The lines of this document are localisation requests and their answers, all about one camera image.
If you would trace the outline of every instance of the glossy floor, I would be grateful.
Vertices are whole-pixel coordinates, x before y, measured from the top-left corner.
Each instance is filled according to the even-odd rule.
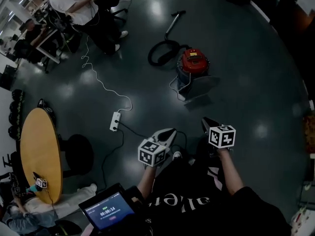
[[[211,62],[210,73],[220,78],[207,97],[194,104],[177,100],[168,87],[176,76],[175,60],[159,68],[147,61],[151,47],[163,40],[171,13],[178,10],[187,13],[170,39],[199,48]],[[191,154],[203,135],[202,117],[232,125],[237,130],[233,159],[244,182],[289,220],[297,210],[297,190],[307,164],[302,115],[308,102],[299,72],[277,33],[252,6],[225,0],[133,0],[123,29],[129,36],[112,57],[89,41],[90,62],[98,77],[107,88],[132,99],[133,109],[122,111],[121,121],[147,136],[168,127],[184,131]],[[81,134],[93,146],[93,169],[65,179],[64,192],[91,182],[104,187],[102,160],[122,140],[121,133],[109,130],[112,115],[129,107],[125,98],[103,90],[90,65],[82,68],[85,41],[86,36],[77,53],[49,74],[24,64],[14,85],[27,93],[24,117],[44,98],[56,112],[57,131],[64,139]],[[125,144],[107,159],[104,169],[108,185],[120,182],[128,188],[144,171],[137,161],[142,138],[120,129]],[[176,143],[184,145],[184,139],[179,136]]]

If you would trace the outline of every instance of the shoe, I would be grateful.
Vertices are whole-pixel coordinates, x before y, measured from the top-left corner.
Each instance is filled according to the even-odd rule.
[[[183,158],[183,156],[182,156],[182,154],[179,152],[179,151],[177,151],[177,152],[175,152],[174,154],[173,154],[173,161],[175,160],[175,159],[182,159]]]
[[[115,52],[120,49],[120,45],[115,45]]]
[[[91,183],[90,187],[94,192],[97,191],[97,185],[95,183]]]
[[[120,35],[119,38],[126,37],[127,35],[128,35],[128,31],[124,30],[124,31],[122,31],[122,34]]]

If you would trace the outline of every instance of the sneaker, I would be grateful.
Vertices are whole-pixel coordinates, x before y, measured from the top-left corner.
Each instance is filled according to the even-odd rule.
[[[122,34],[120,35],[119,38],[126,37],[127,35],[128,35],[128,31],[124,30],[124,31],[122,31]]]
[[[115,45],[115,52],[120,49],[120,45]]]
[[[177,152],[175,152],[174,154],[173,154],[173,161],[175,160],[175,159],[182,159],[183,158],[183,156],[182,156],[182,154],[179,152],[179,151],[177,151]]]

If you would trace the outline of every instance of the yellow table top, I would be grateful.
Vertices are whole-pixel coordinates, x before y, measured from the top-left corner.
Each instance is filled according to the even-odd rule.
[[[21,159],[30,186],[35,184],[33,172],[48,182],[47,190],[36,192],[36,196],[47,204],[57,202],[63,189],[59,141],[50,116],[41,108],[33,109],[24,122]]]

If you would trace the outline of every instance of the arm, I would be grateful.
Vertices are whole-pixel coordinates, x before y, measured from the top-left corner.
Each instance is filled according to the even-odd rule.
[[[76,12],[77,10],[81,9],[83,6],[87,5],[89,2],[92,0],[82,0],[79,2],[76,2],[73,6],[71,6],[66,13],[73,13]]]
[[[157,172],[156,167],[152,168],[148,166],[142,176],[140,183],[138,184],[138,189],[141,192],[144,199],[147,199],[147,197],[152,192],[156,172]]]
[[[25,215],[25,214],[28,213],[28,212],[25,210],[24,206],[22,205],[21,200],[20,200],[18,197],[14,196],[14,202],[16,203],[16,205],[18,206],[20,212],[21,212],[23,215]]]
[[[37,38],[34,39],[34,40],[31,42],[31,45],[32,45],[32,46],[37,46],[37,45],[43,40],[43,37],[44,37],[44,35],[45,35],[44,33],[45,33],[46,30],[47,30],[46,28],[42,28],[42,29],[41,29],[40,35],[38,35]]]
[[[234,195],[238,190],[244,187],[244,184],[233,164],[229,151],[225,148],[219,148],[218,153],[222,162],[227,190],[231,195]]]

